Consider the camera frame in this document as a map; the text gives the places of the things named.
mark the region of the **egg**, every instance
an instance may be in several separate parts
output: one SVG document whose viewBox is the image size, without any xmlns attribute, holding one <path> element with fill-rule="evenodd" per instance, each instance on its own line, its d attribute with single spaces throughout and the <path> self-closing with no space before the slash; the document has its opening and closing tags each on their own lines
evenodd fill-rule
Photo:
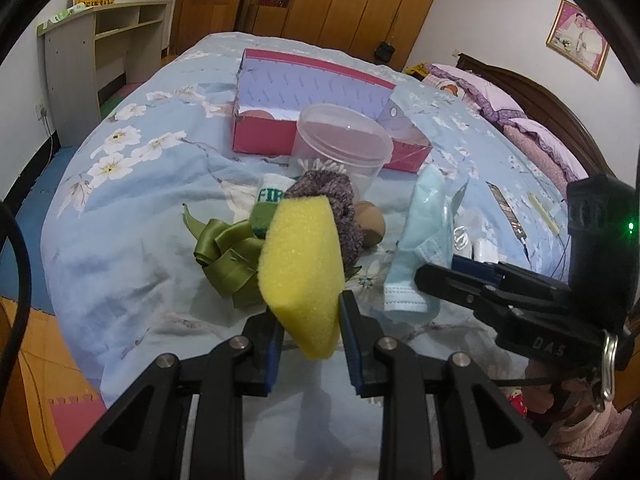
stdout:
<svg viewBox="0 0 640 480">
<path fill-rule="evenodd" d="M 380 209 L 378 209 L 371 202 L 366 200 L 357 202 L 354 205 L 355 220 L 364 232 L 364 240 L 362 246 L 365 249 L 369 249 L 378 245 L 382 238 L 385 237 L 385 218 L 382 216 Z"/>
</svg>

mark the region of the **cardboard box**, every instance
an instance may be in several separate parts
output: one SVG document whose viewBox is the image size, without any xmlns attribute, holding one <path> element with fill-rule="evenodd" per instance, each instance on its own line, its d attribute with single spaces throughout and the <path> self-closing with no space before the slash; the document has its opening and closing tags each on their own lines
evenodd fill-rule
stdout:
<svg viewBox="0 0 640 480">
<path fill-rule="evenodd" d="M 290 155 L 300 112 L 331 103 L 377 121 L 392 136 L 385 168 L 415 173 L 431 151 L 424 134 L 391 100 L 395 85 L 370 74 L 319 59 L 246 49 L 234 107 L 235 152 Z"/>
</svg>

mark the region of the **plastic container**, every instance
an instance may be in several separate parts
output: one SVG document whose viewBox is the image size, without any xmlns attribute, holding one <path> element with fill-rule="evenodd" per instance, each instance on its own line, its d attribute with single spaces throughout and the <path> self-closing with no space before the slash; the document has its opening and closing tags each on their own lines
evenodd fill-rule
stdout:
<svg viewBox="0 0 640 480">
<path fill-rule="evenodd" d="M 289 175 L 306 170 L 346 173 L 360 198 L 391 160 L 393 148 L 391 136 L 373 119 L 342 106 L 311 105 L 298 118 Z"/>
</svg>

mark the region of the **plastic lid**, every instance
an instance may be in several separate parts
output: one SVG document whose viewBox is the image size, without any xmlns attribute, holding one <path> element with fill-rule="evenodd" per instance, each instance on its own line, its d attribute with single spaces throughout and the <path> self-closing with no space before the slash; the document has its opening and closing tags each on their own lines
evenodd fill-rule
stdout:
<svg viewBox="0 0 640 480">
<path fill-rule="evenodd" d="M 391 161 L 394 146 L 388 132 L 350 108 L 308 106 L 300 113 L 298 132 L 317 152 L 343 164 L 375 168 Z"/>
</svg>

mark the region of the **headboard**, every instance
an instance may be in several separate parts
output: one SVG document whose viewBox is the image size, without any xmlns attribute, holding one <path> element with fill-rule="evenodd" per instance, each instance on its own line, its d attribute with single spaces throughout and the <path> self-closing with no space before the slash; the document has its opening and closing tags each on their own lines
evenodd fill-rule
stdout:
<svg viewBox="0 0 640 480">
<path fill-rule="evenodd" d="M 457 67 L 470 70 L 513 97 L 531 119 L 548 128 L 575 155 L 588 174 L 613 171 L 587 128 L 549 90 L 523 75 L 460 54 Z"/>
</svg>

